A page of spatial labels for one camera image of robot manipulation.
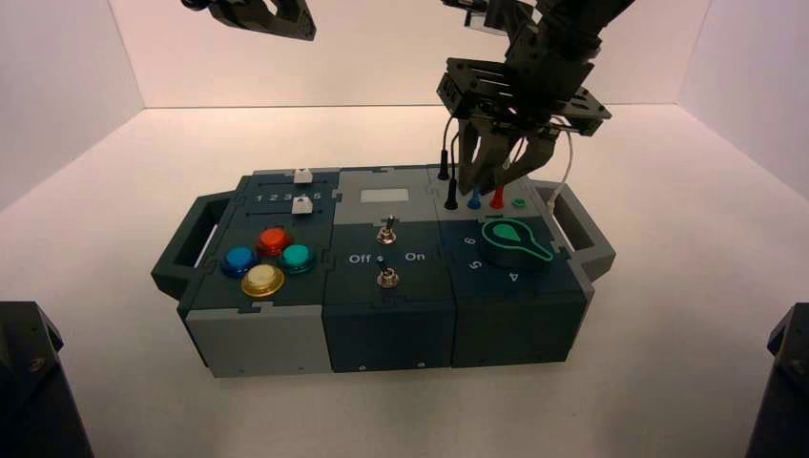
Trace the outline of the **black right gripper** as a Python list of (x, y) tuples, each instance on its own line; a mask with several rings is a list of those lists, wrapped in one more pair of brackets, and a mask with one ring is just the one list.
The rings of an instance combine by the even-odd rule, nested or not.
[(458, 190), (488, 194), (533, 172), (552, 158), (558, 135), (530, 137), (507, 169), (516, 133), (561, 116), (580, 135), (592, 136), (612, 114), (583, 87), (593, 64), (563, 54), (558, 34), (524, 25), (509, 38), (504, 62), (449, 58), (437, 94), (459, 121)]

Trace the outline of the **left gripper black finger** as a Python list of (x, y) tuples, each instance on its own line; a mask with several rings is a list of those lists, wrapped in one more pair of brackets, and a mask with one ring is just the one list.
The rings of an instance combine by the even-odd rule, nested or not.
[(313, 41), (317, 27), (305, 1), (182, 0), (188, 10), (207, 10), (219, 23), (234, 29), (302, 41)]

